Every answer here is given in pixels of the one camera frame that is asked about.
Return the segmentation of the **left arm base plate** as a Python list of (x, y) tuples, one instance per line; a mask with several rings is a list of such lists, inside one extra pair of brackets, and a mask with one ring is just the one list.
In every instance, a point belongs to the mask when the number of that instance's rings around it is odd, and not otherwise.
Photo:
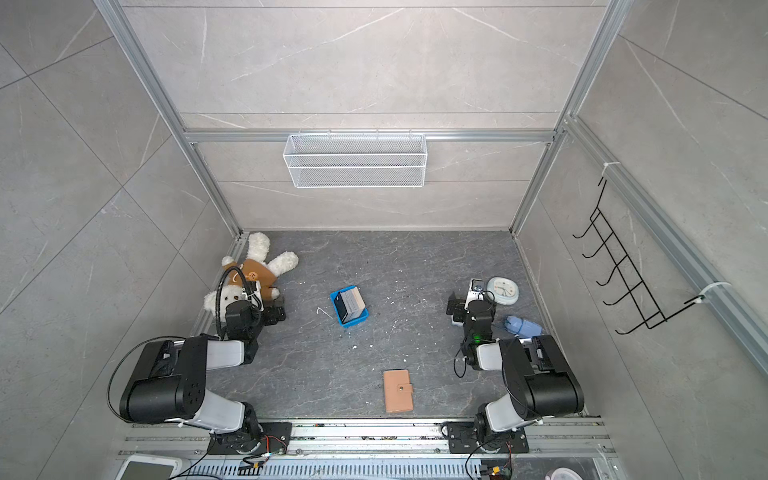
[(259, 456), (285, 453), (291, 441), (291, 422), (261, 423), (260, 432), (245, 428), (232, 433), (212, 434), (207, 453), (212, 455)]

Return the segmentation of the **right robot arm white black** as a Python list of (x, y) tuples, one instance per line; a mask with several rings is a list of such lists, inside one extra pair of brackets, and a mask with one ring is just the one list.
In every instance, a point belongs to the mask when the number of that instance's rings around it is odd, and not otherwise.
[(474, 438), (484, 443), (547, 417), (580, 413), (585, 404), (580, 383), (550, 335), (528, 338), (493, 337), (495, 299), (488, 291), (471, 291), (461, 298), (451, 294), (446, 314), (463, 329), (455, 362), (468, 369), (499, 372), (505, 393), (481, 405), (475, 415)]

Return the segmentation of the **tan leather card holder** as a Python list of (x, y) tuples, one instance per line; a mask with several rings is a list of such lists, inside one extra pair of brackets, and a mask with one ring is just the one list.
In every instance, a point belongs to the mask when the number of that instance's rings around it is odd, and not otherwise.
[(387, 413), (405, 413), (413, 410), (413, 386), (407, 370), (384, 371), (383, 390)]

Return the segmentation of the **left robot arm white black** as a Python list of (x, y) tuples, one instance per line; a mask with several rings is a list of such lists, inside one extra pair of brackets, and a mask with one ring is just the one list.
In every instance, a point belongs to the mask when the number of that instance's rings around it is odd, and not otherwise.
[(204, 429), (212, 443), (237, 452), (262, 447), (269, 437), (254, 407), (213, 393), (206, 381), (210, 371), (252, 363), (262, 329), (284, 320), (275, 279), (256, 261), (226, 264), (211, 298), (215, 334), (160, 336), (136, 345), (139, 358), (111, 413), (129, 424)]

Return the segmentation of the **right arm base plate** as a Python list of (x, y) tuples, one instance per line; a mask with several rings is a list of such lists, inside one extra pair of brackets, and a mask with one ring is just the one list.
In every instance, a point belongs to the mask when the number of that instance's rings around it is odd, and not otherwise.
[(471, 452), (525, 454), (530, 451), (522, 428), (493, 432), (489, 427), (481, 426), (476, 422), (449, 421), (441, 425), (441, 433), (448, 441), (448, 448), (452, 454)]

